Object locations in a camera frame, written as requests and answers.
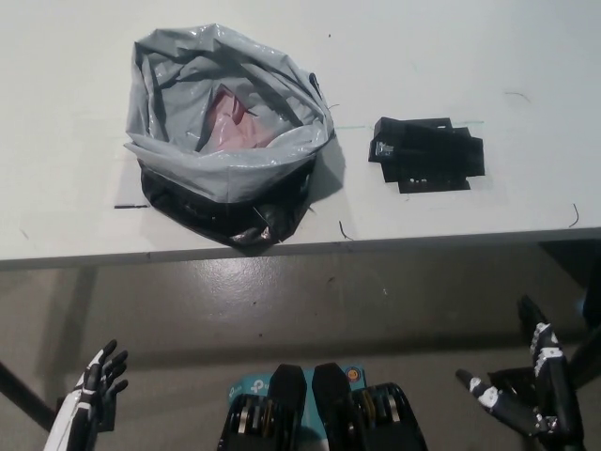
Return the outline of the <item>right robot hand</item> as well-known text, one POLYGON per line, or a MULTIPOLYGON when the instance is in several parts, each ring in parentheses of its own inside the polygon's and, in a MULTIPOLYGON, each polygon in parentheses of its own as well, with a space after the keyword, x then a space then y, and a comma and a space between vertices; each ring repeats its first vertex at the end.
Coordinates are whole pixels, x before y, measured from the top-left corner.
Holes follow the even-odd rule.
POLYGON ((458 369, 455 376, 489 415, 513 431, 538 440, 547 450, 582 450, 578 397, 560 341, 543 311, 528 296, 517 302, 517 313, 522 331, 530 339, 536 405, 527 406, 518 396, 465 369, 458 369))

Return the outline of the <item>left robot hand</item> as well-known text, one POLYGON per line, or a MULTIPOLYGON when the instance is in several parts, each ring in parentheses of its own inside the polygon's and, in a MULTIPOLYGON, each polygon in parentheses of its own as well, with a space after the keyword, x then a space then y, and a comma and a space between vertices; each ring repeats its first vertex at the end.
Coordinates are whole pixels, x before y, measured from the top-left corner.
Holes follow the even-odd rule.
POLYGON ((109 341, 85 367, 60 405, 44 451, 92 451, 98 435, 115 429, 116 400, 129 382, 122 377, 128 352, 109 341))

